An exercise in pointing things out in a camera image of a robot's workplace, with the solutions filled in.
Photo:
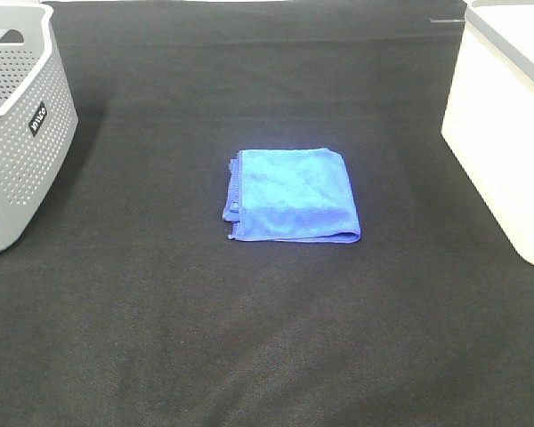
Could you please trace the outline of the blue microfiber towel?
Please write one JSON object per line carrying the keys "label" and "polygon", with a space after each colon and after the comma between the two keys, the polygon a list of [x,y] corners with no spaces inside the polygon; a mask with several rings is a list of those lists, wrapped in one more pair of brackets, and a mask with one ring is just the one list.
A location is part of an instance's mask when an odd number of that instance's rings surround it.
{"label": "blue microfiber towel", "polygon": [[222,219],[242,242],[349,244],[362,232],[342,156],[330,149],[245,149],[229,163]]}

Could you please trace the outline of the black table cloth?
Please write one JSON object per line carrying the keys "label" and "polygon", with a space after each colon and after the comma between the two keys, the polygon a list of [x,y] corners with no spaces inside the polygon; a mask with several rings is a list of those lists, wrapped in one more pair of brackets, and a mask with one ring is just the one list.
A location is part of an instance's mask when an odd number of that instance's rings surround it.
{"label": "black table cloth", "polygon": [[[0,426],[534,426],[534,266],[441,137],[461,1],[54,3],[79,118],[0,254]],[[363,236],[242,243],[242,149]]]}

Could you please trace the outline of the white plastic storage bin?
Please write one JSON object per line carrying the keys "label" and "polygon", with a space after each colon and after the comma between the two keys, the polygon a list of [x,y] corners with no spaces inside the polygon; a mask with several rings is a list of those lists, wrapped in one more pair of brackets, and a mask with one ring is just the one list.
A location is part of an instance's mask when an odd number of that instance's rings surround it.
{"label": "white plastic storage bin", "polygon": [[534,1],[470,1],[441,134],[534,265]]}

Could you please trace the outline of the grey perforated plastic basket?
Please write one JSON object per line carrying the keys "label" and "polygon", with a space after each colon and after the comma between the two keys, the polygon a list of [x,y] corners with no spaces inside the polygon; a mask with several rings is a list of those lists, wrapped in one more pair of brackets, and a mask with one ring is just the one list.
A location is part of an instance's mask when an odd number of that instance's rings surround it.
{"label": "grey perforated plastic basket", "polygon": [[51,188],[78,118],[47,4],[0,4],[0,252],[13,245]]}

